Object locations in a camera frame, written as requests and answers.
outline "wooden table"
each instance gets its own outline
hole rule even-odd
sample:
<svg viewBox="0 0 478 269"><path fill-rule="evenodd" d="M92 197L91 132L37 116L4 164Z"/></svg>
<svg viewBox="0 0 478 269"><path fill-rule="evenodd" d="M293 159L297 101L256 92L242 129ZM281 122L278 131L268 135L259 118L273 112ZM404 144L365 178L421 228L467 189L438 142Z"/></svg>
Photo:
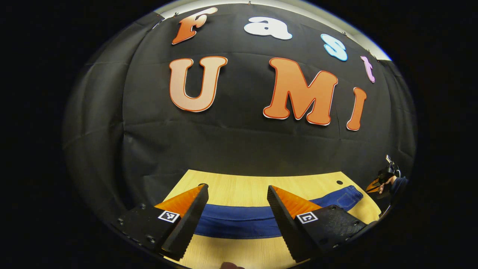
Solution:
<svg viewBox="0 0 478 269"><path fill-rule="evenodd" d="M209 185L208 204L226 206L269 206L269 185L307 200L353 185L364 197L349 213L366 224L378 220L380 214L380 209L372 198L342 172L297 177L248 177L189 170L165 200L197 187L200 183ZM282 237L223 239L201 235L193 236L185 256L179 262L171 261L193 269L219 269L224 261L245 269L283 269L297 264Z"/></svg>

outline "letter m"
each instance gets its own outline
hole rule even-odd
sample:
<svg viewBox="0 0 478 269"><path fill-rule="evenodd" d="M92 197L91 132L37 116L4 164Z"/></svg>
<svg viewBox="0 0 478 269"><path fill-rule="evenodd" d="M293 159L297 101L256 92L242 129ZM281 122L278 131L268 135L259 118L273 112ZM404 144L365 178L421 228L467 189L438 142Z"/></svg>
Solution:
<svg viewBox="0 0 478 269"><path fill-rule="evenodd" d="M269 64L275 68L275 85L271 105L264 108L264 116L284 120L290 115L286 108L287 98L291 99L296 120L302 119L309 107L307 121L318 125L329 125L330 106L338 79L332 73L320 71L307 85L299 64L284 58L272 58Z"/></svg>

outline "person's hand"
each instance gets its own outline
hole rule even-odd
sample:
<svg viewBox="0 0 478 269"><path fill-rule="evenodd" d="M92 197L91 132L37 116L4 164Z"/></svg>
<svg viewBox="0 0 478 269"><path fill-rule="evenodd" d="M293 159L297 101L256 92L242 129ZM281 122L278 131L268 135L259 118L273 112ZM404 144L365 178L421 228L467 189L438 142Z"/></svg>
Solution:
<svg viewBox="0 0 478 269"><path fill-rule="evenodd" d="M221 268L219 269L244 269L244 267L238 267L237 265L233 264L232 262L223 262L221 264Z"/></svg>
<svg viewBox="0 0 478 269"><path fill-rule="evenodd" d="M396 176L393 176L393 177L389 178L389 179L387 180L387 182L385 182L384 184L380 185L379 194L382 194L383 188L385 187L385 185L387 185L387 184L389 184L389 183L391 183L391 184L393 185L396 179L397 179L397 177L396 177Z"/></svg>

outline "orange letter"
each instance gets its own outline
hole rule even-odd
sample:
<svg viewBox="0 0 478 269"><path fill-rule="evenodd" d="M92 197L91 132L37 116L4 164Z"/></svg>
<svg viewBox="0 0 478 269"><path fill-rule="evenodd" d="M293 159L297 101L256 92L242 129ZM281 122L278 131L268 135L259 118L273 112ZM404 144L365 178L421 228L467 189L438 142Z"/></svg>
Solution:
<svg viewBox="0 0 478 269"><path fill-rule="evenodd" d="M208 8L204 11L198 12L182 19L179 22L181 26L179 26L178 35L175 39L173 39L173 45L195 36L196 31L193 31L193 26L196 26L196 28L203 26L207 18L205 14L213 14L216 11L217 8Z"/></svg>
<svg viewBox="0 0 478 269"><path fill-rule="evenodd" d="M361 88L354 88L355 104L354 111L350 121L347 122L347 129L351 131L358 131L360 128L360 118L362 117L363 103L367 99L367 94Z"/></svg>
<svg viewBox="0 0 478 269"><path fill-rule="evenodd" d="M307 86L299 65L289 59L272 58L269 64L275 68L275 85L271 105L264 108L264 116L273 119L287 119L290 111L285 107L290 97L294 117L300 120L313 104L307 121L313 124L329 125L330 105L338 79L332 73L320 71Z"/></svg>
<svg viewBox="0 0 478 269"><path fill-rule="evenodd" d="M192 98L186 94L187 70L193 65L192 59L178 59L169 64L171 81L169 95L173 103L182 110L201 112L208 109L216 96L217 78L219 70L228 60L220 56L204 57L199 64L204 67L203 86L198 97Z"/></svg>

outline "cutout letter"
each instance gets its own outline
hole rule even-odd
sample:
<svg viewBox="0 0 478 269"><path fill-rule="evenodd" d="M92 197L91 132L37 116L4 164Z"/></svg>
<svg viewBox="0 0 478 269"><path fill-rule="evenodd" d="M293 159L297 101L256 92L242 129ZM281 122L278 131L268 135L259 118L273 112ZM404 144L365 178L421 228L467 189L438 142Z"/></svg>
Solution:
<svg viewBox="0 0 478 269"><path fill-rule="evenodd" d="M320 71L307 86L302 70L296 62L284 58L272 58L269 64L275 68L275 85L271 105L264 108L264 116L273 119L287 119L290 111L286 108L290 97L294 117L300 120L307 109L307 121L318 125L329 125L330 106L338 79L334 74Z"/></svg>
<svg viewBox="0 0 478 269"><path fill-rule="evenodd" d="M347 129L351 131L358 131L360 129L360 118L362 117L363 103L367 99L367 94L361 88L354 88L355 104L352 117L347 122Z"/></svg>
<svg viewBox="0 0 478 269"><path fill-rule="evenodd" d="M182 19L179 22L181 26L179 27L178 35L173 39L173 45L195 36L196 31L193 31L193 26L196 26L196 28L203 26L207 18L205 14L213 14L216 11L217 8L208 8Z"/></svg>
<svg viewBox="0 0 478 269"><path fill-rule="evenodd" d="M216 96L217 78L219 70L225 66L228 60L220 56L204 57L199 61L204 67L203 85L198 97L190 97L186 94L187 70L193 65L192 59L178 59L169 64L171 69L171 81L169 94L173 103L182 110L201 112L208 109Z"/></svg>
<svg viewBox="0 0 478 269"><path fill-rule="evenodd" d="M244 30L250 34L272 35L283 40L292 38L292 35L287 31L287 25L279 20L267 17L253 17L249 21L252 23L246 24Z"/></svg>
<svg viewBox="0 0 478 269"><path fill-rule="evenodd" d="M330 54L330 56L333 56L344 62L347 61L345 46L340 40L331 37L328 34L321 34L320 37L326 43L324 48L326 48L326 51Z"/></svg>
<svg viewBox="0 0 478 269"><path fill-rule="evenodd" d="M375 77L372 74L373 67L369 63L369 60L365 56L360 56L360 59L362 59L363 63L365 64L365 71L367 72L367 76L369 77L370 81L375 83Z"/></svg>

